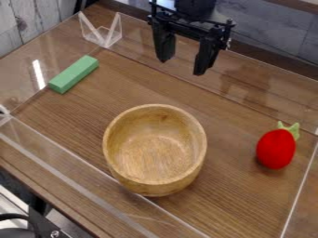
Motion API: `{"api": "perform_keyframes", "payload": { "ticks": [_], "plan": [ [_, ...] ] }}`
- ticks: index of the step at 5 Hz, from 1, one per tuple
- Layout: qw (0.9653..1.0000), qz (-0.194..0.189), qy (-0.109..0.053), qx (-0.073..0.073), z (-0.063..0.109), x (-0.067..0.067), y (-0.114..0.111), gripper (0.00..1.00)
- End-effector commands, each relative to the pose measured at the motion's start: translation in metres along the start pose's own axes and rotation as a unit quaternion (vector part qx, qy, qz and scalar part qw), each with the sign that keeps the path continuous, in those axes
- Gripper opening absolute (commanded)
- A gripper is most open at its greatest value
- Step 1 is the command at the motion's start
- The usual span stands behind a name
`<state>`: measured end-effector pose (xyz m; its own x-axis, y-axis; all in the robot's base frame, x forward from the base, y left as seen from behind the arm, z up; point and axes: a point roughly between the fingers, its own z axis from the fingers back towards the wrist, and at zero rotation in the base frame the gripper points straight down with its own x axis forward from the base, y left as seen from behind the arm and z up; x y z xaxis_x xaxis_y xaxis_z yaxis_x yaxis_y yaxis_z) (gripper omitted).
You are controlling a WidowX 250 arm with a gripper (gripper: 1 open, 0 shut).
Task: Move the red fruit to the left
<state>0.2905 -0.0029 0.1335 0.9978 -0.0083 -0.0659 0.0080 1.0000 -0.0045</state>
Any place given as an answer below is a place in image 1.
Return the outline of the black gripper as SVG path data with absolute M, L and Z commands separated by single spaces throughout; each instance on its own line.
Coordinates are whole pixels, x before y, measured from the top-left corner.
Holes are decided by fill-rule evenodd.
M 150 0 L 150 7 L 156 58 L 166 62 L 174 57 L 175 34 L 199 40 L 194 74 L 203 75 L 230 46 L 235 21 L 217 10 L 217 0 Z

